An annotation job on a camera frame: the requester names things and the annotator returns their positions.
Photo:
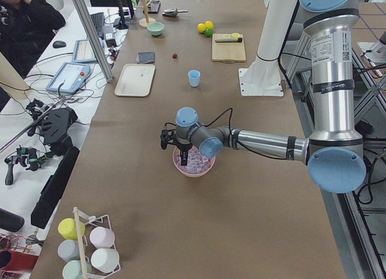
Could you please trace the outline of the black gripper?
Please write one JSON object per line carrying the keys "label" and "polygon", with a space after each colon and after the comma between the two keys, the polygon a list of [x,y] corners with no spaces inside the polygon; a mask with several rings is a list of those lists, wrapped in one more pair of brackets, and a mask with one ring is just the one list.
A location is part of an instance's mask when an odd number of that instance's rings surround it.
{"label": "black gripper", "polygon": [[192,148],[192,144],[179,141],[175,129],[163,129],[160,134],[160,147],[165,150],[168,145],[174,145],[180,150],[180,165],[187,166],[188,151]]}

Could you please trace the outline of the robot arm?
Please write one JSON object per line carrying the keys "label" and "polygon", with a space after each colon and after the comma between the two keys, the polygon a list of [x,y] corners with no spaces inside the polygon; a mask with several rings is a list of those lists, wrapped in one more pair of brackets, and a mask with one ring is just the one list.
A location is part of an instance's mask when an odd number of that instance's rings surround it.
{"label": "robot arm", "polygon": [[176,114],[172,129],[164,128],[160,145],[174,145],[181,163],[196,147],[208,158],[225,147],[244,149],[276,160],[304,163],[310,179],[330,193],[349,193],[365,180],[362,135],[355,129],[352,27],[359,19],[358,0],[270,0],[256,60],[239,70],[244,96],[279,96],[280,54],[293,21],[303,18],[302,40],[311,54],[311,105],[293,94],[306,138],[278,136],[199,121],[190,107]]}

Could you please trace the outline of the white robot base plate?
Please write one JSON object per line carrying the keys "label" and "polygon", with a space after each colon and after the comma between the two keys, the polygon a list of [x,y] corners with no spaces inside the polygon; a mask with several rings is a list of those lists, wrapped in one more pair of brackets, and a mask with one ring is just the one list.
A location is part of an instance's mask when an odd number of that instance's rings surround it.
{"label": "white robot base plate", "polygon": [[242,96],[283,96],[279,68],[239,68],[239,88]]}

